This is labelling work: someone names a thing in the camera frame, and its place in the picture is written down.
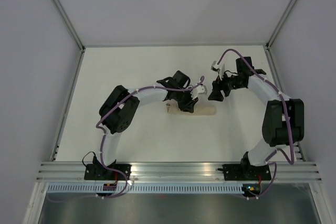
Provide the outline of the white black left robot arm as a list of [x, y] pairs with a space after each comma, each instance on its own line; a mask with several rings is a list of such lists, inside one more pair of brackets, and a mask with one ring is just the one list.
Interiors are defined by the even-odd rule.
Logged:
[[100, 121], [96, 128], [103, 131], [103, 138], [99, 149], [100, 157], [94, 155], [92, 160], [95, 173], [104, 180], [114, 176], [116, 159], [111, 164], [103, 161], [105, 140], [107, 137], [112, 140], [112, 150], [115, 151], [121, 133], [130, 126], [139, 107], [153, 102], [174, 100], [180, 111], [194, 113], [198, 95], [206, 90], [204, 80], [205, 77], [201, 76], [193, 86], [191, 79], [178, 70], [172, 77], [158, 80], [151, 86], [134, 90], [122, 85], [116, 86], [99, 110]]

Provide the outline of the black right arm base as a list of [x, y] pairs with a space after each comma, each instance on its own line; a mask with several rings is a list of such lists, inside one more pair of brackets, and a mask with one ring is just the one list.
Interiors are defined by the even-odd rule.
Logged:
[[240, 164], [223, 164], [217, 171], [224, 175], [225, 181], [271, 181], [268, 165], [243, 168]]

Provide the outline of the beige cloth napkin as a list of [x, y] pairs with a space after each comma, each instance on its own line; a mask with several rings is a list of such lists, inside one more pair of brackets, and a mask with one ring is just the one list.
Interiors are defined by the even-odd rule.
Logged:
[[216, 107], [213, 105], [196, 105], [194, 107], [194, 112], [184, 112], [181, 111], [176, 104], [167, 103], [166, 110], [168, 114], [175, 114], [175, 115], [188, 115], [188, 116], [200, 116], [200, 115], [215, 115], [217, 110]]

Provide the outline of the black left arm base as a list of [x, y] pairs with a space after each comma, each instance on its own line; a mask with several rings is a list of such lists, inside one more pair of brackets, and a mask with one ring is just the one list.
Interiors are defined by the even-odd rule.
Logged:
[[[93, 159], [91, 162], [85, 163], [84, 158], [89, 154], [93, 154]], [[128, 180], [131, 175], [131, 164], [121, 164], [114, 161], [108, 165], [107, 169], [98, 161], [95, 152], [87, 153], [81, 163], [85, 167], [84, 180], [114, 180], [118, 182]]]

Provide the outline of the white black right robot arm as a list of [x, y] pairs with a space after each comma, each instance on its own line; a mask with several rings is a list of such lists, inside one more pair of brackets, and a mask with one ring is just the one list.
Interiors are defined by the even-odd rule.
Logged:
[[259, 168], [266, 167], [277, 152], [281, 152], [290, 165], [294, 164], [293, 145], [300, 142], [305, 133], [304, 102], [282, 93], [262, 69], [254, 68], [250, 57], [236, 59], [236, 68], [237, 72], [229, 76], [219, 62], [213, 62], [211, 69], [218, 76], [212, 82], [208, 100], [222, 102], [231, 91], [248, 89], [265, 105], [261, 140], [243, 155], [239, 167], [241, 176], [254, 178]]

